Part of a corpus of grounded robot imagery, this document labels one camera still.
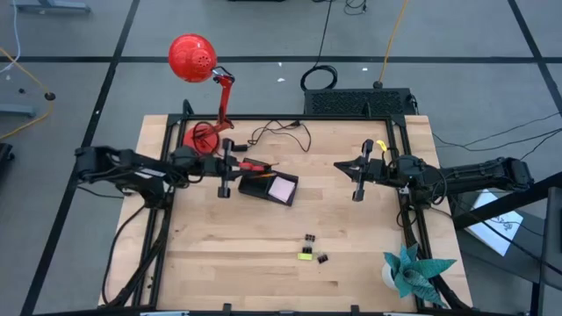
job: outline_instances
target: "yellow tag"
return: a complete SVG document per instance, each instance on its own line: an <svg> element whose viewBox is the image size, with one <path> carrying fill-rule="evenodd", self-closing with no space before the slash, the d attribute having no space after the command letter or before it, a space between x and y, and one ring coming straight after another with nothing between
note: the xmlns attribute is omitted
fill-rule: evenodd
<svg viewBox="0 0 562 316"><path fill-rule="evenodd" d="M382 140L377 140L377 144L380 145L380 148L385 152L386 151L386 144Z"/></svg>
<svg viewBox="0 0 562 316"><path fill-rule="evenodd" d="M313 260L313 254L300 253L297 255L297 258L299 258L299 260Z"/></svg>

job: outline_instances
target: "red desk lamp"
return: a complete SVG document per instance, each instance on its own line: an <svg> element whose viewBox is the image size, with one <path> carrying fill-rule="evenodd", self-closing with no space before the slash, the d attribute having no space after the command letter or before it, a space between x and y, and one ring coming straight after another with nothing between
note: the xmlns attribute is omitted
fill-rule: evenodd
<svg viewBox="0 0 562 316"><path fill-rule="evenodd" d="M234 76L221 66L217 67L217 54L204 37L197 34L184 34L169 47L168 63L178 77L188 83L201 83L213 76L222 86L219 117L213 126L199 122L184 136L184 145L193 147L199 154L214 154L219 148L219 132L234 128L227 118L228 98Z"/></svg>

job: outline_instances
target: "lamp base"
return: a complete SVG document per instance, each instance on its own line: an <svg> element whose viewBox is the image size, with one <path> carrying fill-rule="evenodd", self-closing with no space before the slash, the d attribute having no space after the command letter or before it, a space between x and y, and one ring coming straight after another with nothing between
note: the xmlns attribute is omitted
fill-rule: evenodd
<svg viewBox="0 0 562 316"><path fill-rule="evenodd" d="M216 153L220 138L216 132L208 133L212 129L211 125L194 126L185 134L184 146L192 147L200 155Z"/></svg>

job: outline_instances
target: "yellow cable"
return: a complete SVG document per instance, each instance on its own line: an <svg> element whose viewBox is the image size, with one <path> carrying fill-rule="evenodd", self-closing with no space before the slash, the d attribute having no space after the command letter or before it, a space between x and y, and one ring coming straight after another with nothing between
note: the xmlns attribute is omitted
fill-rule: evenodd
<svg viewBox="0 0 562 316"><path fill-rule="evenodd" d="M32 78L33 81L35 81L35 83L37 83L44 91L45 93L51 93L50 90L47 88L47 86L45 84L43 84L41 81L39 81L39 79L37 79L34 75L32 75L29 71L27 71L23 66L21 66L17 61L14 61L13 58L11 58L11 56L6 53L6 51L0 47L0 52L2 52L2 54L4 54L6 57L8 57L8 59L13 62L14 65L16 65L16 67L18 67L21 71L23 71L26 75L28 75L30 78ZM16 128L15 130L0 136L0 140L4 140L12 135L14 135L15 133L18 133L19 131L23 130L24 128L27 128L29 126L32 126L33 124L45 119L47 116L49 116L51 114L51 112L53 111L53 101L48 101L49 107L47 109L47 112L43 115L41 115L39 118L34 119L33 121L23 124L22 126Z"/></svg>
<svg viewBox="0 0 562 316"><path fill-rule="evenodd" d="M402 20L402 15L404 14L404 10L406 9L407 2L408 2L408 0L404 0L404 4L402 4L402 10L400 10L400 15L398 16L398 19L396 20L396 23L394 24L393 34L390 36L390 39L388 40L388 46L386 47L385 60L383 61L383 68L380 70L380 76L378 77L378 81L380 83L383 82L383 77L385 76L385 70L386 70L386 62L388 61L388 55L390 54L390 48L393 46L394 34L396 33L396 30L398 30L398 25L400 25L400 21Z"/></svg>

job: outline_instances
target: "metal stand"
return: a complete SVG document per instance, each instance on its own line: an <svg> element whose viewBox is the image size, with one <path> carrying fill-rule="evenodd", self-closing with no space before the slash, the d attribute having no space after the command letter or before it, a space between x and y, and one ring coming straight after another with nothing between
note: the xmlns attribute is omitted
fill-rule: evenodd
<svg viewBox="0 0 562 316"><path fill-rule="evenodd" d="M35 116L35 109L29 105L0 104L0 114L22 114L33 118Z"/></svg>
<svg viewBox="0 0 562 316"><path fill-rule="evenodd" d="M76 10L90 13L91 8L83 3L57 0L18 0L16 7L19 10Z"/></svg>

